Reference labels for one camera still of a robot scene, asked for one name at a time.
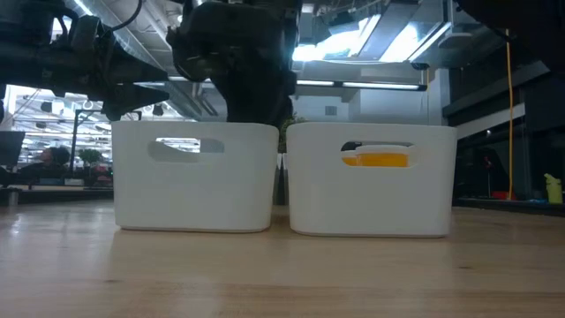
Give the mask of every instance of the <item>desk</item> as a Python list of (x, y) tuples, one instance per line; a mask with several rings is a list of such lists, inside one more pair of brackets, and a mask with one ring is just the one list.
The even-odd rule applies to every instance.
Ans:
[(563, 317), (565, 219), (455, 210), (445, 239), (120, 231), (111, 202), (0, 209), (7, 317)]

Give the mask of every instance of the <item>person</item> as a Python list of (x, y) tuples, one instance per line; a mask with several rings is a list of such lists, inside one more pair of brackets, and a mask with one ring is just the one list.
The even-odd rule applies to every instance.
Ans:
[(23, 179), (38, 180), (40, 178), (62, 178), (67, 171), (64, 166), (69, 162), (71, 155), (65, 147), (51, 147), (43, 150), (40, 155), (41, 162), (30, 164), (22, 168), (19, 173)]

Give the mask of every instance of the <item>orange cable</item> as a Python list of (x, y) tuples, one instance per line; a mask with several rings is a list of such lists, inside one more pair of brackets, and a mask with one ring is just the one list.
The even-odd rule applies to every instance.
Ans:
[[(510, 36), (510, 31), (506, 29), (506, 36)], [(508, 171), (509, 186), (508, 200), (512, 200), (512, 188), (514, 186), (514, 88), (512, 87), (512, 65), (510, 63), (510, 42), (506, 42), (506, 62), (508, 68), (508, 92), (510, 94), (510, 131), (508, 137)]]

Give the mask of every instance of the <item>wooden table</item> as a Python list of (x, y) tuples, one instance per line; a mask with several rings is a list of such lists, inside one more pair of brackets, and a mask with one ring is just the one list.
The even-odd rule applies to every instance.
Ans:
[(457, 209), (445, 239), (120, 231), (0, 210), (0, 317), (565, 317), (565, 219)]

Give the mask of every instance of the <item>white plastic bin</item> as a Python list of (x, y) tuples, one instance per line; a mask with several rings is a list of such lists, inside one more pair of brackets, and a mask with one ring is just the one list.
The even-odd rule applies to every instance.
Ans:
[[(158, 138), (218, 140), (223, 153), (182, 152)], [(116, 224), (142, 230), (265, 230), (277, 143), (278, 130), (268, 125), (113, 123)]]
[[(348, 141), (409, 146), (408, 167), (348, 166)], [(287, 131), (290, 227), (312, 235), (441, 237), (449, 232), (456, 129), (305, 123)]]

